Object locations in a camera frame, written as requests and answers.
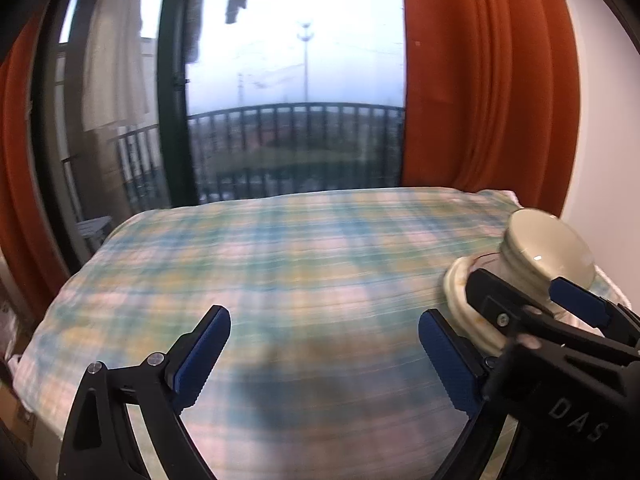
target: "checkered fabric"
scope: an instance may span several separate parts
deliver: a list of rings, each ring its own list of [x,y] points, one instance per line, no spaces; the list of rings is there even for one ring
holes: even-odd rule
[[[506,192],[404,188],[143,212],[60,291],[15,388],[62,437],[89,363],[138,364],[221,304],[231,336],[182,414],[218,478],[428,477],[466,416],[418,318],[446,312],[447,267],[495,250],[517,208]],[[615,299],[601,278],[594,290]],[[152,478],[164,478],[131,411]]]

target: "white cloth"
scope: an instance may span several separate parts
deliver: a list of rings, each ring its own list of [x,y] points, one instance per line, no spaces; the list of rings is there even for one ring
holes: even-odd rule
[[[140,0],[98,0],[84,55],[82,124],[131,126],[148,112]]]

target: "wall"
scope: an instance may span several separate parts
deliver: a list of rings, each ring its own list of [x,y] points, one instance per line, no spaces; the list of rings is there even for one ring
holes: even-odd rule
[[[562,218],[640,308],[640,55],[602,0],[567,0],[582,107]]]

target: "black metal railing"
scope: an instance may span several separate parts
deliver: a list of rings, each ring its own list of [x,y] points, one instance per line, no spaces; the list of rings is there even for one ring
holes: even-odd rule
[[[188,117],[200,203],[399,185],[404,108],[294,103]],[[169,207],[158,126],[115,139],[134,211]]]

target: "light pole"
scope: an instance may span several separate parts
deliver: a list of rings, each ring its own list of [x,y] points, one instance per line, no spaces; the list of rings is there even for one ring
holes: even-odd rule
[[[298,39],[303,42],[305,49],[305,103],[309,102],[309,54],[308,43],[311,41],[315,34],[309,30],[311,22],[300,23],[302,27],[302,34],[298,34]]]

